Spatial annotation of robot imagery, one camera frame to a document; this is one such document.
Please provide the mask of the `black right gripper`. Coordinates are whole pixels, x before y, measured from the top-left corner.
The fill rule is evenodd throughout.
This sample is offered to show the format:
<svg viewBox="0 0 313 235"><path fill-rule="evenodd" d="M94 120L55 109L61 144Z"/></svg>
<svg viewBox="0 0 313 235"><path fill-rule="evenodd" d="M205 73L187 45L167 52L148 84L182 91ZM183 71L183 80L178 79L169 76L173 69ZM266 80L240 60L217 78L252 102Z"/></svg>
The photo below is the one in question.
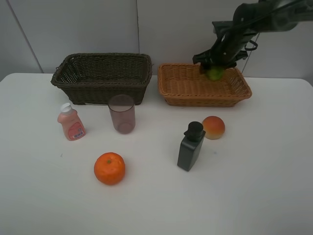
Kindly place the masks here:
<svg viewBox="0 0 313 235"><path fill-rule="evenodd" d="M247 57L242 48L248 42L248 27L234 25L232 21L215 21L212 23L217 39L211 49L193 56L194 64L200 64L200 73L207 74L212 66L223 70L235 68L237 61Z"/></svg>

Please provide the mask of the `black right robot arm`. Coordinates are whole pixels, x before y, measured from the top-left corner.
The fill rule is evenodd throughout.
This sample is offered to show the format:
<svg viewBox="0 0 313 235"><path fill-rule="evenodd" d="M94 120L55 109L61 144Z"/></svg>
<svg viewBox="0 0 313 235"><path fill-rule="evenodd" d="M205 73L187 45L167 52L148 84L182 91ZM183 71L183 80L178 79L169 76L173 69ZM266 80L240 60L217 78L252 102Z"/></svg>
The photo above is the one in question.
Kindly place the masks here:
<svg viewBox="0 0 313 235"><path fill-rule="evenodd" d="M260 0L239 5L230 21L213 22L217 39L213 46L193 56L205 73L217 68L228 69L246 59L258 48L253 37L264 32L286 32L300 22L313 19L311 0Z"/></svg>

